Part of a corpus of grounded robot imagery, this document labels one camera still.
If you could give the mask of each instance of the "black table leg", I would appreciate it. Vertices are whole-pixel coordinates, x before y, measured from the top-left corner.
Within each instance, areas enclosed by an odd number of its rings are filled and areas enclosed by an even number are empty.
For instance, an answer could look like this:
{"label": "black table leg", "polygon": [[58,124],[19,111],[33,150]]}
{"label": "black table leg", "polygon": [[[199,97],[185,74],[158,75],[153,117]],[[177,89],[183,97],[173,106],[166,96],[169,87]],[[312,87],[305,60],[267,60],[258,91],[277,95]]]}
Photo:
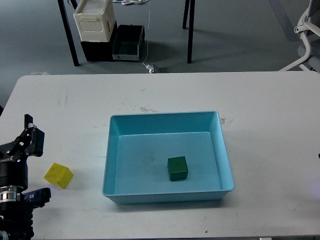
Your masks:
{"label": "black table leg", "polygon": [[69,43],[69,48],[70,48],[70,51],[71,51],[73,64],[74,64],[75,67],[78,67],[80,64],[79,64],[79,61],[78,61],[74,40],[72,38],[72,34],[71,34],[69,22],[68,22],[65,3],[64,3],[64,0],[57,0],[57,1],[58,1],[61,17],[62,17],[62,22],[63,22],[66,38],[67,38],[68,43]]}
{"label": "black table leg", "polygon": [[185,0],[182,29],[186,29],[186,28],[187,28],[187,19],[188,19],[188,12],[189,12],[189,3],[190,3],[190,0]]}
{"label": "black table leg", "polygon": [[78,7],[78,3],[76,0],[70,0],[72,7],[74,8],[74,10],[76,10],[76,8]]}
{"label": "black table leg", "polygon": [[189,16],[189,38],[188,38],[188,56],[187,63],[190,64],[192,61],[192,45],[194,38],[194,20],[195,20],[195,1],[190,0],[190,16]]}

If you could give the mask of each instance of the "black storage box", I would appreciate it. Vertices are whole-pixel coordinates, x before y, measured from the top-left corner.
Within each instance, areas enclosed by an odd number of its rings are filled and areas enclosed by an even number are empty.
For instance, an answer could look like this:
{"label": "black storage box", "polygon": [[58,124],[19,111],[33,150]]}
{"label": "black storage box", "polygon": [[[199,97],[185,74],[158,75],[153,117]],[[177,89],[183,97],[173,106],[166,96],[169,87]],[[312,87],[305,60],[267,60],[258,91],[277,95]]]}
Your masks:
{"label": "black storage box", "polygon": [[113,62],[113,43],[117,35],[117,22],[114,25],[110,41],[82,41],[81,46],[88,62]]}
{"label": "black storage box", "polygon": [[113,59],[120,61],[139,61],[144,41],[144,26],[119,25],[113,42]]}

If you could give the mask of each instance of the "power adapter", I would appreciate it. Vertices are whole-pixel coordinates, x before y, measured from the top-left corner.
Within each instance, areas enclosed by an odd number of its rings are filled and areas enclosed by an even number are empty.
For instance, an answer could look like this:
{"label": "power adapter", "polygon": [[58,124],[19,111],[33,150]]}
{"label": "power adapter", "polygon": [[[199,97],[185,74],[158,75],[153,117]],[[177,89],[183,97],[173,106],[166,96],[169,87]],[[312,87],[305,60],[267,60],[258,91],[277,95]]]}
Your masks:
{"label": "power adapter", "polygon": [[152,66],[148,64],[145,67],[146,67],[146,69],[149,70],[150,74],[160,74],[161,73],[161,68],[157,67],[155,64],[153,64]]}

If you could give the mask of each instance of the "gray floor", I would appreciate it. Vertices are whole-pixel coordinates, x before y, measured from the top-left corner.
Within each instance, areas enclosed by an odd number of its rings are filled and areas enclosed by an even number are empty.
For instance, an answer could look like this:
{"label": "gray floor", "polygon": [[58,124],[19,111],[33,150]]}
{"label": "gray floor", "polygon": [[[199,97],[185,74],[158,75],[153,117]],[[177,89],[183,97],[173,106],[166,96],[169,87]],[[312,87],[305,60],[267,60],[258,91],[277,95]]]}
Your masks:
{"label": "gray floor", "polygon": [[[74,10],[65,2],[79,67],[73,65],[56,0],[0,1],[0,106],[6,105],[24,75],[148,72],[142,61],[87,62]],[[163,73],[190,73],[283,68],[299,57],[300,40],[292,26],[308,4],[309,0],[197,0],[192,64],[187,64],[188,31],[182,29],[184,0],[113,6],[118,25],[146,27],[146,64],[156,64]],[[142,60],[146,53],[145,44]]]}

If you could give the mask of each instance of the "white cable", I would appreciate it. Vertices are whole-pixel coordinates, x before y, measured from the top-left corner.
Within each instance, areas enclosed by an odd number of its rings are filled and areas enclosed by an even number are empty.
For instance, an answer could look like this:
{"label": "white cable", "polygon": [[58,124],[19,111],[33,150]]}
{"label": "white cable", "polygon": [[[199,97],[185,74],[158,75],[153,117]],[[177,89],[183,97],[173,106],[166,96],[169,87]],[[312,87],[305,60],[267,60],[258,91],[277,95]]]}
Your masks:
{"label": "white cable", "polygon": [[148,19],[148,31],[147,31],[147,36],[148,36],[148,40],[146,42],[146,56],[144,61],[142,62],[142,64],[148,69],[148,66],[145,65],[145,61],[147,60],[148,54],[149,54],[149,29],[150,29],[150,3],[151,1],[149,0],[149,19]]}
{"label": "white cable", "polygon": [[150,0],[112,0],[113,3],[121,3],[122,5],[131,5],[131,4],[135,4],[135,5],[139,5],[139,4],[144,4],[149,2]]}

